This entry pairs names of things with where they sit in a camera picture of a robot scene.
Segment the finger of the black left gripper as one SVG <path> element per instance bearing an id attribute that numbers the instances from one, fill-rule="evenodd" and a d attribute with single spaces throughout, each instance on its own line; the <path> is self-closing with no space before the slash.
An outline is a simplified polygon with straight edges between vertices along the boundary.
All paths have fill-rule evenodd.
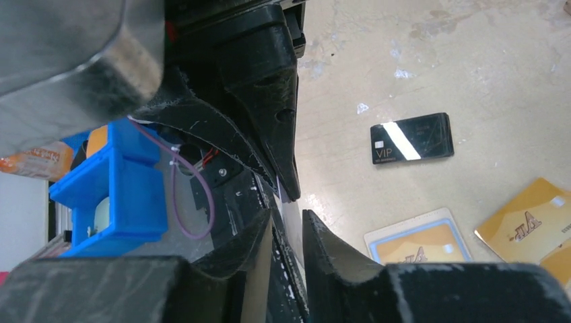
<path id="1" fill-rule="evenodd" d="M 191 87 L 191 78 L 179 67 L 166 70 L 156 95 L 133 113 L 133 118 L 171 127 L 225 153 L 245 168 L 253 171 L 277 190 L 276 172 L 263 153 L 258 139 L 244 124 L 245 115 L 234 120 L 230 115 L 236 108 L 223 95 L 205 82 L 204 94 Z"/>
<path id="2" fill-rule="evenodd" d="M 299 4 L 190 5 L 178 18 L 178 65 L 230 132 L 212 144 L 295 201 Z"/>

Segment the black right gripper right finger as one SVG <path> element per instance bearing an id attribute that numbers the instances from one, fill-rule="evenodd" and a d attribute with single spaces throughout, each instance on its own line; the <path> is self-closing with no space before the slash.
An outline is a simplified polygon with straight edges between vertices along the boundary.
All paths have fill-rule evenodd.
<path id="1" fill-rule="evenodd" d="M 569 322 L 570 300 L 522 263 L 381 265 L 302 213 L 311 322 Z"/>

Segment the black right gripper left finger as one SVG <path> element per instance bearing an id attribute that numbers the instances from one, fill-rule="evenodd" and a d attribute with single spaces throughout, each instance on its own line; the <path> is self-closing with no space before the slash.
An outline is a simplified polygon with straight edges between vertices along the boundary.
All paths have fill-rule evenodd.
<path id="1" fill-rule="evenodd" d="M 45 258 L 1 286 L 2 322 L 264 322 L 272 211 L 196 262 L 181 256 Z"/>

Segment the tan leather card holder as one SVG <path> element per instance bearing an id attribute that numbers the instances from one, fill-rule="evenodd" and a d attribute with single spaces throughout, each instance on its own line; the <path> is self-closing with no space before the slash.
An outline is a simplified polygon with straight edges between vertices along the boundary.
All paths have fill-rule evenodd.
<path id="1" fill-rule="evenodd" d="M 471 261 L 446 207 L 368 232 L 364 241 L 371 259 L 380 264 Z"/>

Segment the gold VIP credit card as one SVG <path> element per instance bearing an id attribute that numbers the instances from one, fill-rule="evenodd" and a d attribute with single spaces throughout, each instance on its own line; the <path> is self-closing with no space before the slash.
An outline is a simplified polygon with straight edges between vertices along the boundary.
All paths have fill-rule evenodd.
<path id="1" fill-rule="evenodd" d="M 447 223 L 397 234 L 375 245 L 381 263 L 458 262 L 466 260 Z"/>

